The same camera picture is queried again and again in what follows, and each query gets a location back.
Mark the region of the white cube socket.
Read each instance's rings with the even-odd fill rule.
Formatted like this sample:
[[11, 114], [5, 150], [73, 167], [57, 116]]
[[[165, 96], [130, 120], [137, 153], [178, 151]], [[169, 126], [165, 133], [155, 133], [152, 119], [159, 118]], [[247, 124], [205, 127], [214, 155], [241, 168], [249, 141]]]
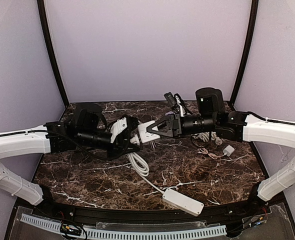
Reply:
[[156, 148], [156, 142], [161, 138], [161, 136], [148, 132], [147, 127], [154, 124], [155, 122], [155, 120], [151, 120], [145, 123], [140, 123], [137, 126], [140, 142], [143, 145], [150, 145], [153, 150]]

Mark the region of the white plug with cable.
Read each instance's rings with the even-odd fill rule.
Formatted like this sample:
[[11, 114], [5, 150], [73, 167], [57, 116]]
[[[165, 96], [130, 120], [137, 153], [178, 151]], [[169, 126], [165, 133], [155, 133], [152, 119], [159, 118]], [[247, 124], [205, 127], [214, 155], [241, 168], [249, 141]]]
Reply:
[[[152, 137], [152, 139], [148, 141], [148, 143], [154, 142], [155, 140], [159, 140], [161, 137], [158, 135], [156, 137]], [[130, 143], [134, 145], [139, 145], [140, 140], [137, 134], [134, 135], [134, 137], [130, 140]], [[136, 173], [151, 187], [153, 187], [155, 190], [160, 192], [161, 194], [164, 194], [164, 191], [159, 189], [157, 186], [155, 186], [153, 183], [151, 183], [146, 177], [148, 177], [150, 173], [150, 168], [148, 163], [136, 152], [128, 153], [127, 158], [129, 162], [131, 163], [131, 166], [136, 171]]]

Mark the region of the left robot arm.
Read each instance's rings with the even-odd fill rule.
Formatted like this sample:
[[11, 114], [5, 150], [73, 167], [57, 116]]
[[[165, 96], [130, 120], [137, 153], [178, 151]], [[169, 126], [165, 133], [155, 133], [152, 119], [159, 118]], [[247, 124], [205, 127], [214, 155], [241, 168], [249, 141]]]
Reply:
[[[138, 122], [127, 118], [116, 120], [105, 128], [80, 126], [62, 121], [48, 122], [34, 128], [0, 133], [0, 161], [29, 154], [63, 153], [80, 149], [89, 157], [112, 161], [135, 153], [139, 147], [131, 143]], [[0, 162], [0, 189], [33, 206], [53, 200], [48, 187], [25, 180]]]

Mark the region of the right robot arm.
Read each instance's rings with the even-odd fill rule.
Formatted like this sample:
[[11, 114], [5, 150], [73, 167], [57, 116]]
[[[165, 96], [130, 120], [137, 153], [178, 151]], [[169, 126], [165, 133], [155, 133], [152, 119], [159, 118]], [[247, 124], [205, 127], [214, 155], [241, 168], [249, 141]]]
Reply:
[[[220, 138], [236, 142], [261, 142], [295, 149], [295, 121], [261, 117], [253, 112], [231, 111], [210, 114], [169, 114], [146, 128], [148, 133], [179, 138], [215, 132]], [[268, 179], [253, 188], [252, 199], [268, 202], [295, 184], [295, 157]]]

